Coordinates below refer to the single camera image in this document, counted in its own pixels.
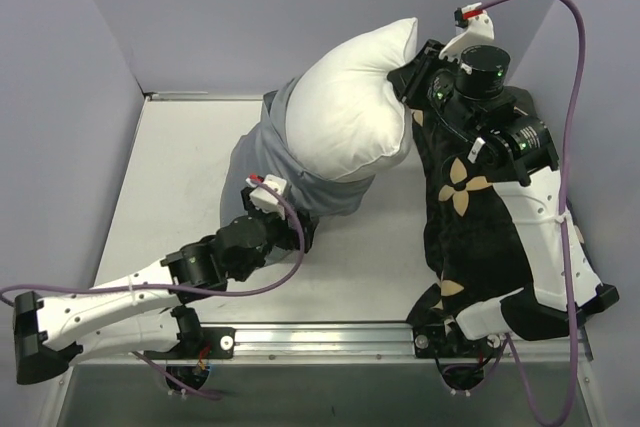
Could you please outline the aluminium back rail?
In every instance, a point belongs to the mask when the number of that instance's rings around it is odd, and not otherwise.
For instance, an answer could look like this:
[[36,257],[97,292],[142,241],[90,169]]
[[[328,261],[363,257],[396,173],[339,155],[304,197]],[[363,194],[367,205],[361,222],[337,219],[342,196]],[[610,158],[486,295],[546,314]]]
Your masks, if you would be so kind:
[[144,96],[149,101],[158,102],[244,102],[261,101],[263,98],[261,94],[221,94],[198,91],[146,92]]

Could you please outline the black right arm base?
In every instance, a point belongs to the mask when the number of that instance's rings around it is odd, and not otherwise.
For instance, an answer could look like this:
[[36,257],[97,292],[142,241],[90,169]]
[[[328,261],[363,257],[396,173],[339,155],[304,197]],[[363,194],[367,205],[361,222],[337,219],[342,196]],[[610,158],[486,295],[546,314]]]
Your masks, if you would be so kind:
[[501,342],[496,337],[467,339],[455,322],[436,320],[412,328],[414,353],[419,359],[486,360],[495,355]]

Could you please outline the aluminium rail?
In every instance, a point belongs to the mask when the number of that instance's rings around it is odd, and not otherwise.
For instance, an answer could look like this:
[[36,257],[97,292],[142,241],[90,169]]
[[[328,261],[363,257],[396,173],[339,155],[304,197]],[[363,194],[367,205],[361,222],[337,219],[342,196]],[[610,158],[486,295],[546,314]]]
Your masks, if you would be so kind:
[[[338,358],[417,358],[412,328],[398,323],[348,324],[236,324],[234,354],[241,357],[320,357]],[[167,321],[143,324],[132,320],[93,330],[73,345],[81,351],[72,365],[99,358],[141,352],[160,362],[194,362],[197,359],[170,360],[166,353],[177,344],[178,328]],[[476,359],[442,359],[449,362],[476,362]]]
[[261,101],[263,98],[261,94],[221,94],[198,91],[146,92],[144,96],[149,101],[158,102],[244,102]]

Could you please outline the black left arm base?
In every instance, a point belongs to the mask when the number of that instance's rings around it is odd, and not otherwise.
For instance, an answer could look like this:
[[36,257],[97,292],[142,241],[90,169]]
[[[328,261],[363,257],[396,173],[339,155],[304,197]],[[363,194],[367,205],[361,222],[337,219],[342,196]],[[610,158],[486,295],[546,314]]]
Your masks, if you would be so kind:
[[234,354],[236,330],[230,326],[206,327],[200,323],[197,312],[186,306],[170,311],[178,327],[177,344],[165,358],[187,359],[231,359]]

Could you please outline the aluminium front rail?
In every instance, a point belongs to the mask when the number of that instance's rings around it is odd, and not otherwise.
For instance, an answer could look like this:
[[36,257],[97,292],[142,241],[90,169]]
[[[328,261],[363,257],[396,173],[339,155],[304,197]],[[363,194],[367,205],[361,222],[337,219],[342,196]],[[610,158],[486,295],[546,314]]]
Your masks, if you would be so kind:
[[[234,354],[241,357],[320,357],[338,358],[417,358],[412,328],[398,323],[348,324],[236,324]],[[81,351],[72,365],[99,358],[141,352],[160,362],[194,362],[197,359],[170,360],[166,353],[177,344],[178,328],[167,321],[143,324],[132,320],[93,330],[73,345]],[[449,362],[476,362],[476,359],[442,359]]]

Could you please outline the grey pillowcase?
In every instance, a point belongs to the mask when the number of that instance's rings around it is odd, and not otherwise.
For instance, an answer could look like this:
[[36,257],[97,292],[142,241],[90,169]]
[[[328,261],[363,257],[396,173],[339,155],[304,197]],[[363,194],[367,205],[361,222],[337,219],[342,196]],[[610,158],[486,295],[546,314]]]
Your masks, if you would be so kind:
[[236,143],[220,198],[219,220],[225,226],[246,213],[241,189],[249,174],[273,174],[288,182],[287,200],[309,214],[311,226],[325,217],[347,216],[358,210],[373,179],[338,183],[313,174],[295,159],[285,134],[289,98],[297,77],[263,96],[259,122]]

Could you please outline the white pillow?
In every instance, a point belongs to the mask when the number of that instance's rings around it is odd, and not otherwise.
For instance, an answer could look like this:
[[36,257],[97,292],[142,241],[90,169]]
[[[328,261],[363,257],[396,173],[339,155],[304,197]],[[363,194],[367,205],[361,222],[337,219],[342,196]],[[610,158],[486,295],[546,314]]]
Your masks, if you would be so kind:
[[411,112],[387,75],[416,54],[418,19],[400,19],[334,47],[297,81],[286,143],[302,167],[328,181],[364,180],[410,150]]

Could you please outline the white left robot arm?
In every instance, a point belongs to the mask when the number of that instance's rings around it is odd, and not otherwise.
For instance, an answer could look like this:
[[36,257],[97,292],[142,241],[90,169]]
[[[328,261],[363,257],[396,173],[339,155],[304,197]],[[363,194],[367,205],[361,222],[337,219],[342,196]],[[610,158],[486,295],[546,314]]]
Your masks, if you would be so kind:
[[317,220],[288,203],[275,185],[242,191],[244,215],[115,281],[80,290],[18,285],[2,289],[13,309],[16,381],[38,384],[83,361],[149,353],[159,359],[198,355],[206,334],[191,303],[229,297],[276,250],[304,256]]

